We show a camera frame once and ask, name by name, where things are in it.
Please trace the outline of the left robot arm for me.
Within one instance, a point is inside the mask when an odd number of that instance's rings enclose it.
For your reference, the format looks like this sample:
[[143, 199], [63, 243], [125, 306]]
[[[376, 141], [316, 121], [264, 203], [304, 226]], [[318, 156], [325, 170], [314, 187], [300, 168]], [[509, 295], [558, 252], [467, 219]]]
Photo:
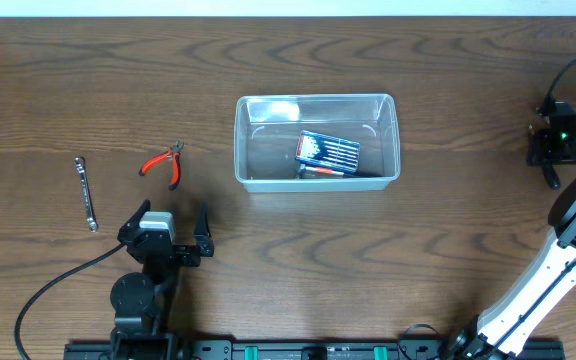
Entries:
[[202, 259], [214, 255], [207, 206], [199, 208], [193, 245], [176, 244], [175, 234], [173, 215], [153, 211], [148, 200], [120, 227], [119, 243], [142, 265], [142, 270], [122, 276], [112, 287], [112, 359], [191, 357], [189, 345], [169, 328], [168, 320], [180, 269], [198, 267]]

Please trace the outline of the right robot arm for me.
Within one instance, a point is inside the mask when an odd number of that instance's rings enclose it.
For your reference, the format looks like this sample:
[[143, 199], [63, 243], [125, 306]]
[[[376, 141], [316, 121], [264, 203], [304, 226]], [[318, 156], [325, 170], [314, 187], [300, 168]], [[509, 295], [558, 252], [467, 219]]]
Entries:
[[[561, 186], [555, 168], [576, 164], [576, 110], [547, 95], [539, 110], [547, 125], [530, 135], [527, 163], [539, 167], [549, 186]], [[531, 333], [576, 286], [576, 178], [548, 215], [545, 243], [513, 286], [452, 340], [440, 359], [562, 359], [559, 341], [533, 340]]]

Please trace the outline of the red black handled pliers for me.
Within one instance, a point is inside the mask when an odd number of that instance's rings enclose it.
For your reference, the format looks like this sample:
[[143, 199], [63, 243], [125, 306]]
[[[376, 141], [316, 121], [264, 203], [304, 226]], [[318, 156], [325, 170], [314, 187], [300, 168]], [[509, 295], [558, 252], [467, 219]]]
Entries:
[[169, 191], [174, 191], [181, 179], [181, 167], [180, 167], [180, 157], [181, 152], [184, 148], [184, 143], [182, 141], [176, 141], [175, 144], [167, 149], [166, 152], [155, 156], [148, 161], [146, 161], [139, 169], [138, 174], [141, 177], [144, 177], [148, 174], [150, 170], [152, 170], [156, 165], [160, 163], [166, 162], [168, 160], [171, 161], [172, 164], [172, 177], [170, 183], [168, 185]]

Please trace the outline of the claw hammer orange handle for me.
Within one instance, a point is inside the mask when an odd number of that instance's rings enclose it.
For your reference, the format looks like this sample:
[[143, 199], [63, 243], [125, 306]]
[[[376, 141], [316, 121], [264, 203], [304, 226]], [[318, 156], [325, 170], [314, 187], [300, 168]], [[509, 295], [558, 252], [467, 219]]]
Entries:
[[335, 170], [332, 168], [312, 166], [304, 163], [299, 163], [296, 167], [296, 179], [302, 179], [306, 173], [315, 174], [316, 176], [328, 176], [336, 178], [376, 178], [379, 174], [366, 173], [366, 172], [355, 172], [348, 173], [340, 170]]

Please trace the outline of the silver combination wrench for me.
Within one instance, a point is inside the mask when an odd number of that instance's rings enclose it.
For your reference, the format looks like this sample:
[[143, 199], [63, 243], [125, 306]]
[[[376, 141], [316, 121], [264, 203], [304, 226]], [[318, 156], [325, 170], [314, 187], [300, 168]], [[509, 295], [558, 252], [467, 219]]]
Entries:
[[91, 232], [97, 232], [99, 225], [94, 214], [94, 208], [91, 201], [90, 189], [85, 167], [85, 159], [83, 157], [76, 157], [74, 159], [75, 168], [80, 176], [82, 197], [86, 212], [86, 221]]

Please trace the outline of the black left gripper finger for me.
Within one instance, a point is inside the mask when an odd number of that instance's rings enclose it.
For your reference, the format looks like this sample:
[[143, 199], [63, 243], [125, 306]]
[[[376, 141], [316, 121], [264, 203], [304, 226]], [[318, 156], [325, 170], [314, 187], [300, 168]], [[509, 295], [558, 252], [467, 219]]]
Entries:
[[119, 228], [118, 240], [134, 240], [141, 234], [140, 220], [150, 210], [150, 201], [144, 200], [138, 210]]
[[213, 257], [215, 252], [214, 241], [208, 223], [207, 204], [202, 202], [199, 215], [193, 231], [193, 238], [202, 257]]

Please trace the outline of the blue precision screwdriver set case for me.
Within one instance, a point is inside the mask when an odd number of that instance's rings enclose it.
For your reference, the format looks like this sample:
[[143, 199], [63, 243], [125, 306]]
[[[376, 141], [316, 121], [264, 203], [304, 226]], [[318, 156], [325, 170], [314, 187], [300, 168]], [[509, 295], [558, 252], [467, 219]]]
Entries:
[[358, 142], [302, 131], [295, 159], [307, 165], [355, 173], [359, 167], [360, 149]]

